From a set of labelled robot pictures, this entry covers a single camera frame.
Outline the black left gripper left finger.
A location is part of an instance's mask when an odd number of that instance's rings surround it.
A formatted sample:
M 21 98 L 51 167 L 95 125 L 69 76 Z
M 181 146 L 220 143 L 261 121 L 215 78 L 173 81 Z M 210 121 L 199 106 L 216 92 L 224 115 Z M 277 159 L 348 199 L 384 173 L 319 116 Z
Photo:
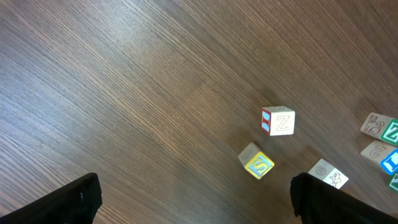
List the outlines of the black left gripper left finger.
M 101 194 L 98 175 L 91 172 L 1 217 L 1 223 L 92 224 Z

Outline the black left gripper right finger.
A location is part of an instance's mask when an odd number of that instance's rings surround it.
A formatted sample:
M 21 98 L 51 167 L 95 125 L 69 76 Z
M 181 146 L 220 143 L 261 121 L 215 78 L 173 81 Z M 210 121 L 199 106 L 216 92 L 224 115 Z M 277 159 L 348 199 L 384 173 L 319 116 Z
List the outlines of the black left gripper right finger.
M 306 224 L 397 224 L 397 218 L 302 172 L 290 182 L 294 214 Z

